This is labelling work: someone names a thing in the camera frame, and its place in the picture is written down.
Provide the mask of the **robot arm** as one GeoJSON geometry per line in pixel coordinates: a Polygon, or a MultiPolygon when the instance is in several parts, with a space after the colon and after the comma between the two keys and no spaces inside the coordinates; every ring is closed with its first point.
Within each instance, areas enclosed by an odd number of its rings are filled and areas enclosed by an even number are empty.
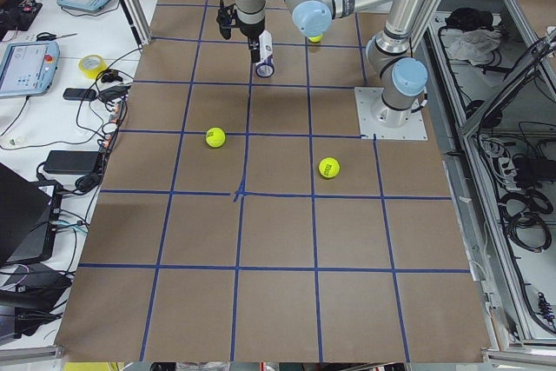
{"type": "MultiPolygon", "coordinates": [[[[247,39],[251,61],[261,59],[261,34],[265,29],[269,0],[235,0],[221,5],[217,22],[224,38],[238,29],[247,39]]],[[[371,113],[388,128],[399,128],[416,112],[414,103],[425,89],[428,73],[423,63],[410,57],[416,35],[434,12],[433,0],[283,0],[295,27],[305,37],[324,34],[335,19],[348,17],[377,4],[391,3],[383,30],[367,43],[366,55],[383,85],[371,113]]]]}

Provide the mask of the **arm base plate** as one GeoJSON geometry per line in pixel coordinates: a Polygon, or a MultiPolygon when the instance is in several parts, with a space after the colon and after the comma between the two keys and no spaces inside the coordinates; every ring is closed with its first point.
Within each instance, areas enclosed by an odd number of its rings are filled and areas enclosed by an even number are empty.
{"type": "Polygon", "coordinates": [[[427,130],[415,98],[410,109],[390,109],[382,101],[383,88],[356,87],[354,98],[360,137],[365,140],[427,141],[427,130]]]}

